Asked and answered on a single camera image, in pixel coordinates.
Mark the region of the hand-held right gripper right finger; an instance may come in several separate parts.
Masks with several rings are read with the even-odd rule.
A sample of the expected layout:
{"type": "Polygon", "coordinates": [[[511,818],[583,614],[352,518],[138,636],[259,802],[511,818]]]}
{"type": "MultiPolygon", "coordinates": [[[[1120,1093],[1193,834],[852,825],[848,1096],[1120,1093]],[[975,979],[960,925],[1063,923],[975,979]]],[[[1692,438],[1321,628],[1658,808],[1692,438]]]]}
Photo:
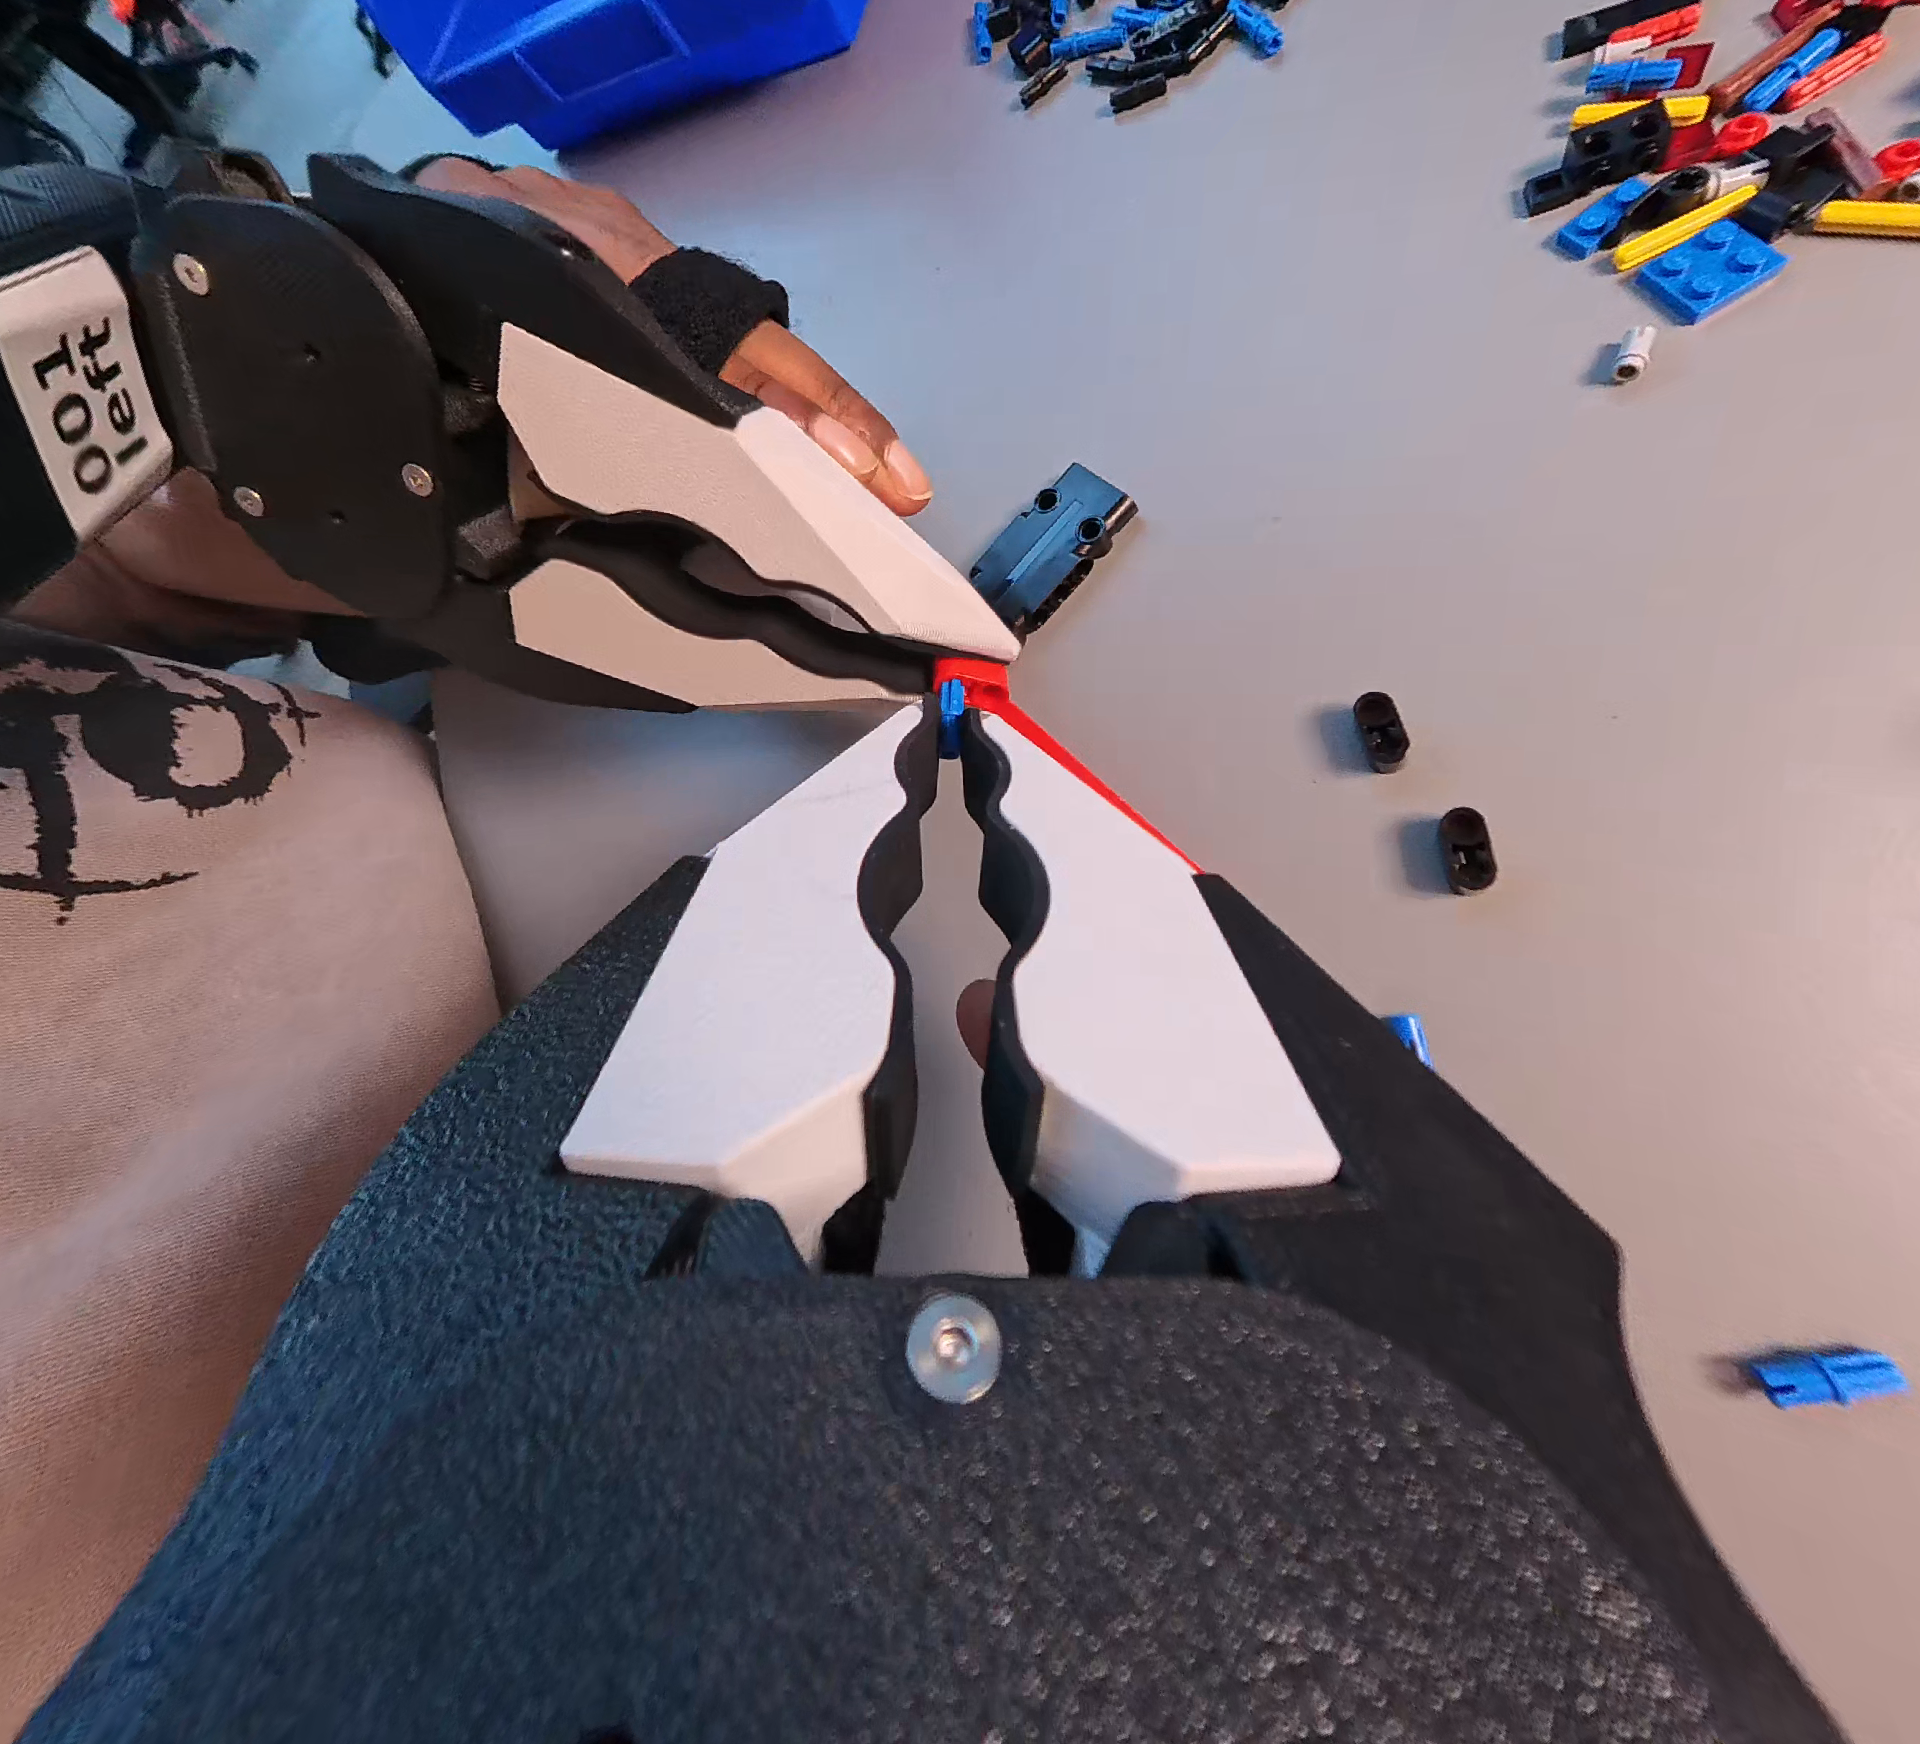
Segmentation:
{"type": "Polygon", "coordinates": [[[979,900],[1006,941],[981,1114],[1035,1276],[1096,1275],[1145,1203],[1339,1167],[1202,875],[968,710],[979,900]]]}

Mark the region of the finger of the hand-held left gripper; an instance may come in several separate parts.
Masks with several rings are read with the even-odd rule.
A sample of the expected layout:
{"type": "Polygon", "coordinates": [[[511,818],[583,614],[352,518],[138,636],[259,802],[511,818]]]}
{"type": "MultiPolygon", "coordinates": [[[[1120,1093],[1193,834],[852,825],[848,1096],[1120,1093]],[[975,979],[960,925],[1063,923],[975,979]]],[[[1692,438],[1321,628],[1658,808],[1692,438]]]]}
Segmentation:
{"type": "Polygon", "coordinates": [[[571,508],[690,523],[878,636],[1020,656],[973,583],[781,413],[726,431],[516,326],[500,329],[496,399],[540,490],[571,508]]]}
{"type": "Polygon", "coordinates": [[[786,710],[906,701],[927,695],[931,668],[894,675],[823,675],[757,639],[703,638],[653,614],[588,567],[550,561],[508,595],[516,645],[692,708],[786,710]]]}

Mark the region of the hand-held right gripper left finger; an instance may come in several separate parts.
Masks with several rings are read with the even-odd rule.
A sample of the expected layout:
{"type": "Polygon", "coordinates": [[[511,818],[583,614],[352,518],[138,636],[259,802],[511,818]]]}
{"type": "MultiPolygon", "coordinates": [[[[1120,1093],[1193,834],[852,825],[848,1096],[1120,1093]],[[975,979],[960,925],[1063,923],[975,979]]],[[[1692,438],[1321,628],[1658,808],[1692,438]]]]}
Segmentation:
{"type": "Polygon", "coordinates": [[[560,1143],[571,1174],[767,1203],[807,1266],[871,1266],[919,1114],[894,935],[939,724],[901,710],[712,852],[560,1143]]]}

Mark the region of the long red lego beam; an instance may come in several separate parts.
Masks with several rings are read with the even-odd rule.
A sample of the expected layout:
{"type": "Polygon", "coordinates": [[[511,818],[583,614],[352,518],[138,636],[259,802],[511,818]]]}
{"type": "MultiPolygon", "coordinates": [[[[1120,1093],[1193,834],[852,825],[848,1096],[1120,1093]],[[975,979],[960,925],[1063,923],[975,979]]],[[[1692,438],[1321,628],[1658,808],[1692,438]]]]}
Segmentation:
{"type": "Polygon", "coordinates": [[[991,718],[996,718],[999,724],[1010,725],[1020,731],[1020,735],[1046,758],[1050,758],[1059,768],[1074,776],[1083,786],[1086,786],[1095,796],[1106,802],[1123,818],[1130,819],[1135,825],[1145,829],[1155,837],[1167,852],[1178,857],[1191,875],[1200,875],[1202,866],[1179,847],[1175,847],[1166,831],[1161,831],[1152,819],[1145,819],[1126,799],[1123,799],[1116,790],[1106,783],[1096,771],[1090,771],[1078,758],[1074,758],[1067,746],[1063,746],[1050,731],[1041,724],[1033,722],[1010,697],[1001,697],[991,718]]]}

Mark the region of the black lego panel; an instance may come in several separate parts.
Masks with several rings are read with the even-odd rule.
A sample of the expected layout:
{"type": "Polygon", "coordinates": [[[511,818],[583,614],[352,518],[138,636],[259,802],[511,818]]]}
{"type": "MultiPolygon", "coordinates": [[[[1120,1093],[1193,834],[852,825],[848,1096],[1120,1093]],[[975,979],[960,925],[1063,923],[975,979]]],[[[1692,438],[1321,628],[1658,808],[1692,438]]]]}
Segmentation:
{"type": "Polygon", "coordinates": [[[1073,462],[985,546],[971,583],[1025,641],[1084,583],[1139,514],[1133,497],[1073,462]]]}

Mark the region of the person's left forearm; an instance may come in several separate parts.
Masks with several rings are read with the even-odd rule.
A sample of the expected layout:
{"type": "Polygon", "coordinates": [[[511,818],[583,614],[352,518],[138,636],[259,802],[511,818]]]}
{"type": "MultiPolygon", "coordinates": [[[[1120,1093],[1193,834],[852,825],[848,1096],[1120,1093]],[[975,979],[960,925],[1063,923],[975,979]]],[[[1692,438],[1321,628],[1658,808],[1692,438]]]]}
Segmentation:
{"type": "Polygon", "coordinates": [[[284,572],[196,470],[172,477],[4,617],[56,636],[228,669],[349,617],[284,572]]]}

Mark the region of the pile of mixed lego pieces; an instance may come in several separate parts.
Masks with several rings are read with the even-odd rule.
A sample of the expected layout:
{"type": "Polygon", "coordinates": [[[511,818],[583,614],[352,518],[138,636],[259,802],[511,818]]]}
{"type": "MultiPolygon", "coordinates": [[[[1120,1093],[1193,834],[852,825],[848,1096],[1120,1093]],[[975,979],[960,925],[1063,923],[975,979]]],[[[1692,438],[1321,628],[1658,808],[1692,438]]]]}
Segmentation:
{"type": "Polygon", "coordinates": [[[1775,0],[1718,45],[1708,0],[1569,18],[1579,100],[1516,209],[1549,248],[1614,271],[1678,326],[1764,292],[1800,238],[1917,244],[1917,125],[1875,142],[1841,108],[1917,53],[1917,0],[1775,0]]]}

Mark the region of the person's left hand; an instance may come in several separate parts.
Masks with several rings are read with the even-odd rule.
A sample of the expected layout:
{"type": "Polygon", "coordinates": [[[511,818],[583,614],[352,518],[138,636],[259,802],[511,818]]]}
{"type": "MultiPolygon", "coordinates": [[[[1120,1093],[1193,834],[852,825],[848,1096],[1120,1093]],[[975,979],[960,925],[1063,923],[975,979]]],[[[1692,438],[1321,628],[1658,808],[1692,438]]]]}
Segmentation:
{"type": "Polygon", "coordinates": [[[888,508],[933,497],[896,428],[789,327],[786,292],[708,249],[674,244],[622,195],[467,156],[413,165],[421,189],[503,199],[560,225],[629,286],[696,365],[781,413],[888,508]]]}

